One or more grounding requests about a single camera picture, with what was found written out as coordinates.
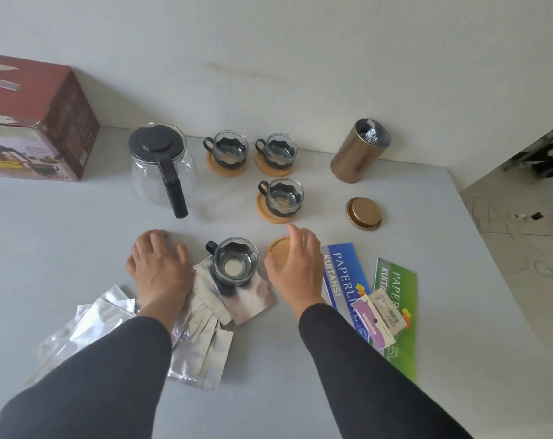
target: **table surface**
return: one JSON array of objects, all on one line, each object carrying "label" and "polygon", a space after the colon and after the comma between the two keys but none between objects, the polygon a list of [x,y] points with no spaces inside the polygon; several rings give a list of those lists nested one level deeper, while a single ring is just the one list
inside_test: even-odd
[{"label": "table surface", "polygon": [[[73,317],[78,304],[114,283],[134,293],[124,264],[144,230],[171,231],[194,262],[205,257],[210,239],[243,236],[264,257],[286,235],[285,227],[257,215],[257,185],[265,176],[254,163],[233,179],[214,176],[197,138],[188,140],[200,181],[189,216],[177,220],[170,209],[140,200],[129,182],[128,135],[102,129],[82,182],[0,178],[0,408],[38,369],[31,348]],[[552,421],[553,376],[542,349],[447,170],[380,160],[350,185],[331,174],[331,157],[299,153],[292,176],[306,198],[295,223],[323,244],[353,242],[371,282],[377,257],[418,274],[419,386],[472,434]],[[347,220],[346,202],[356,196],[380,205],[378,231]],[[286,304],[234,331],[219,389],[166,384],[154,437],[339,437]]]}]

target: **cardboard box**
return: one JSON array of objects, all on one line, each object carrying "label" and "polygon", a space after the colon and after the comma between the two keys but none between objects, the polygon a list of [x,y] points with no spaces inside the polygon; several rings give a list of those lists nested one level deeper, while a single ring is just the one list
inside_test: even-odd
[{"label": "cardboard box", "polygon": [[0,177],[78,181],[98,131],[69,66],[0,55]]}]

